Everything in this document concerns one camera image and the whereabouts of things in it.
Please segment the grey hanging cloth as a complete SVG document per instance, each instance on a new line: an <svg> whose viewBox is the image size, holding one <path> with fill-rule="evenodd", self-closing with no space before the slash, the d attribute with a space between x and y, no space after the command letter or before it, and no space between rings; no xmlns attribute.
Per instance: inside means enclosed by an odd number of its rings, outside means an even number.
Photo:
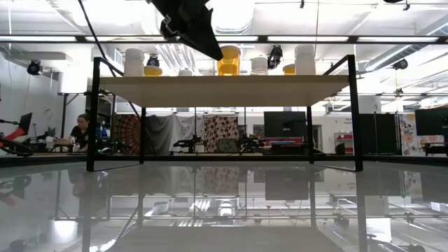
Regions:
<svg viewBox="0 0 448 252"><path fill-rule="evenodd" d="M172 147L174 114L146 117L145 151L147 155L169 155Z"/></svg>

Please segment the orange mandala hanging cloth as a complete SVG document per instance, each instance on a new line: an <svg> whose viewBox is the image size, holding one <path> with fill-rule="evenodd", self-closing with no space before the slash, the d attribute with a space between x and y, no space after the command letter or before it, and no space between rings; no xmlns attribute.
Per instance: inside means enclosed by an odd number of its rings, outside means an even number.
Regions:
<svg viewBox="0 0 448 252"><path fill-rule="evenodd" d="M118 152L124 155L138 155L140 147L140 118L131 114L115 115L113 140L117 142Z"/></svg>

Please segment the ribbed silver ceiling duct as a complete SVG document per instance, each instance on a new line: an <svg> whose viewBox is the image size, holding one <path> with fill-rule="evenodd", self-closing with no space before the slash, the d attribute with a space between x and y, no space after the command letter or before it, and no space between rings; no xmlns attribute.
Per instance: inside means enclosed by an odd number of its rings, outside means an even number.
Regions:
<svg viewBox="0 0 448 252"><path fill-rule="evenodd" d="M210 0L206 7L213 10L211 26L217 39L248 35L255 5L255 0Z"/></svg>

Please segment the wooden shelf black metal frame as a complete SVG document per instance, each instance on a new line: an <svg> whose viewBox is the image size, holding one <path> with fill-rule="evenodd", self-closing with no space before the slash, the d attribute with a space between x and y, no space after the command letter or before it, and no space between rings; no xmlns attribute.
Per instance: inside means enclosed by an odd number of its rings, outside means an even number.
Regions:
<svg viewBox="0 0 448 252"><path fill-rule="evenodd" d="M312 119L312 105L349 88L354 155L357 172L363 170L361 120L359 118L356 58L346 55L322 76L162 76L102 77L100 66L109 62L96 57L90 93L89 151L87 171L95 168L96 124L99 91L105 89L141 107L139 116L153 107L304 106Z"/></svg>

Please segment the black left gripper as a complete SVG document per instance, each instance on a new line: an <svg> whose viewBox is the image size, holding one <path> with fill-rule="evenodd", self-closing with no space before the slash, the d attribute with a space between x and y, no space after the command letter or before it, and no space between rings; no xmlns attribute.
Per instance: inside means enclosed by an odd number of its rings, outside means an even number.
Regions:
<svg viewBox="0 0 448 252"><path fill-rule="evenodd" d="M153 4L163 17L160 33L164 38L178 36L179 41L188 47L216 61L223 59L211 26L213 9L207 7L209 0L146 1Z"/></svg>

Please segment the black computer monitor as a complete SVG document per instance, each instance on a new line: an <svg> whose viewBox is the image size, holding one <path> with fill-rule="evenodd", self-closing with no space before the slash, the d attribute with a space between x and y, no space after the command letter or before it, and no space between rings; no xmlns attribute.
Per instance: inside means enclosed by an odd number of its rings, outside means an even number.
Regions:
<svg viewBox="0 0 448 252"><path fill-rule="evenodd" d="M448 136L448 108L418 109L414 114L418 136Z"/></svg>

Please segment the small black tilted monitor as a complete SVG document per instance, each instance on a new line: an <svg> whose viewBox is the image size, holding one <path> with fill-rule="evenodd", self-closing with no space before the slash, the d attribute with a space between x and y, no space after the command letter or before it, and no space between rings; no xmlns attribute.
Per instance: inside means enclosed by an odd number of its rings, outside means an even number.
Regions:
<svg viewBox="0 0 448 252"><path fill-rule="evenodd" d="M24 135L28 135L31 121L32 113L27 113L20 117L19 128L24 132Z"/></svg>

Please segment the black room partition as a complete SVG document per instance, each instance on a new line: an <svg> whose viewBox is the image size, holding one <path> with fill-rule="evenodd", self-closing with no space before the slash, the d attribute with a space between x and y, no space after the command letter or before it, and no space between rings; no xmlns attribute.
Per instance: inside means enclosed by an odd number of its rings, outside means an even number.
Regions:
<svg viewBox="0 0 448 252"><path fill-rule="evenodd" d="M364 155L399 155L395 114L360 114L360 133Z"/></svg>

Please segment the translucent bottle ribbed cap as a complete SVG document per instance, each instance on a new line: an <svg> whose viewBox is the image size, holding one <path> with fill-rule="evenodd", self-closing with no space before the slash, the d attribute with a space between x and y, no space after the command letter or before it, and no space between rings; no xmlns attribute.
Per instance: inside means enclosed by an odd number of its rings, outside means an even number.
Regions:
<svg viewBox="0 0 448 252"><path fill-rule="evenodd" d="M267 58L254 57L251 59L251 75L252 76L267 76Z"/></svg>

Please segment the brown circle patterned cloth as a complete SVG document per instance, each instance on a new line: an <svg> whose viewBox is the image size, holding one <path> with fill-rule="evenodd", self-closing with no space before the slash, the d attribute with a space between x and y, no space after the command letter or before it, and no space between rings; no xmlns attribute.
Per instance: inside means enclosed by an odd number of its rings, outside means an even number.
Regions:
<svg viewBox="0 0 448 252"><path fill-rule="evenodd" d="M237 126L237 116L206 116L204 118L205 151L216 152L219 139L237 139L239 137Z"/></svg>

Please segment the white plastic medicine bottle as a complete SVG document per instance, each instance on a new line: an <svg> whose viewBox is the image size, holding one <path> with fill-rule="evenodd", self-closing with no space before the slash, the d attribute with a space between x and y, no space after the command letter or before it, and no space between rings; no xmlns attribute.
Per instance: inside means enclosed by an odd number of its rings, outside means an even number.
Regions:
<svg viewBox="0 0 448 252"><path fill-rule="evenodd" d="M295 47L295 74L299 76L316 74L314 45L304 44Z"/></svg>
<svg viewBox="0 0 448 252"><path fill-rule="evenodd" d="M144 75L144 53L137 48L129 48L125 51L124 76Z"/></svg>

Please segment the white patterned hanging cloth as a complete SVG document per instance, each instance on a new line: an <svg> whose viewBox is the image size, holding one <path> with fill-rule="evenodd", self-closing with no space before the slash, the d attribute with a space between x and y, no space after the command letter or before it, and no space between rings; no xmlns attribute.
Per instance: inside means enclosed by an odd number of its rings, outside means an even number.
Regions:
<svg viewBox="0 0 448 252"><path fill-rule="evenodd" d="M192 139L194 135L204 137L204 118L201 116L177 116L176 133L179 140Z"/></svg>

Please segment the white shelf red bins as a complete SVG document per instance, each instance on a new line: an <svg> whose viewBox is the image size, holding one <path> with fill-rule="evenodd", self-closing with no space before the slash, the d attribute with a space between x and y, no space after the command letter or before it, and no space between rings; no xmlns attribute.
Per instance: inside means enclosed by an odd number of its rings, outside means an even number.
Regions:
<svg viewBox="0 0 448 252"><path fill-rule="evenodd" d="M353 155L354 144L351 132L335 133L335 153L337 155Z"/></svg>

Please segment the long black linear ceiling light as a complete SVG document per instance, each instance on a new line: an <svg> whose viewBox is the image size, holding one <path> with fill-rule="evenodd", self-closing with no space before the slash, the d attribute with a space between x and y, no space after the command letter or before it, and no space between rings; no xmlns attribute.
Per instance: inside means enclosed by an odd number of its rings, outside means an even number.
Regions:
<svg viewBox="0 0 448 252"><path fill-rule="evenodd" d="M338 36L338 35L304 35L304 36L217 36L219 43L252 43L252 44L391 44L391 45L448 45L448 36ZM0 43L178 43L178 38L163 38L156 35L105 35L94 38L89 35L7 35L0 34Z"/></svg>

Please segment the floral patterned panel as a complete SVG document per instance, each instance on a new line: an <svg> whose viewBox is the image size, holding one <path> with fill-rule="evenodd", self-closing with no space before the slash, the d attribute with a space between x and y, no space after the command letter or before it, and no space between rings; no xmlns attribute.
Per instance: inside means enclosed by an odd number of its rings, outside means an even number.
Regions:
<svg viewBox="0 0 448 252"><path fill-rule="evenodd" d="M421 137L417 135L416 118L413 113L398 115L401 150L403 156L424 156Z"/></svg>

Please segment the person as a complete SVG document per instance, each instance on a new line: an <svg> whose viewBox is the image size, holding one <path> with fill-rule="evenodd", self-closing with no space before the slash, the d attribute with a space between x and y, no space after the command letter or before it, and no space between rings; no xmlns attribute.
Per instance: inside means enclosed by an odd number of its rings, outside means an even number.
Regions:
<svg viewBox="0 0 448 252"><path fill-rule="evenodd" d="M88 150L88 128L90 124L90 117L84 113L78 116L77 125L72 129L70 138L73 142L79 145L78 152L86 152Z"/></svg>

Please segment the black aluminium table frame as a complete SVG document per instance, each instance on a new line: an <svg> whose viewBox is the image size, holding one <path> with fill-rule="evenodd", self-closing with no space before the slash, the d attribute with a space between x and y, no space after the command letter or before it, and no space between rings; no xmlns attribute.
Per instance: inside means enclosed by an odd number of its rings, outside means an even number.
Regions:
<svg viewBox="0 0 448 252"><path fill-rule="evenodd" d="M145 161L157 162L305 162L307 156L292 155L177 155L144 157ZM31 157L0 156L0 168L23 167L28 165L46 165L69 162L86 162L85 155L36 155ZM413 165L433 165L448 167L448 157L417 157L397 155L365 155L363 161L407 163Z"/></svg>

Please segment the red robot part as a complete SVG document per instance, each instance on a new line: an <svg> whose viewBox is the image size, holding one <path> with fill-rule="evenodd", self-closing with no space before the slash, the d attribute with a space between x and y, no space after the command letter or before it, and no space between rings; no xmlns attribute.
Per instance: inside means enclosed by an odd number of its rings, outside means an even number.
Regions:
<svg viewBox="0 0 448 252"><path fill-rule="evenodd" d="M22 136L26 136L26 135L28 135L28 131L26 131L22 128L17 128L13 133L11 133L5 137L0 137L0 147L4 145L4 140L12 141L18 137L22 137Z"/></svg>

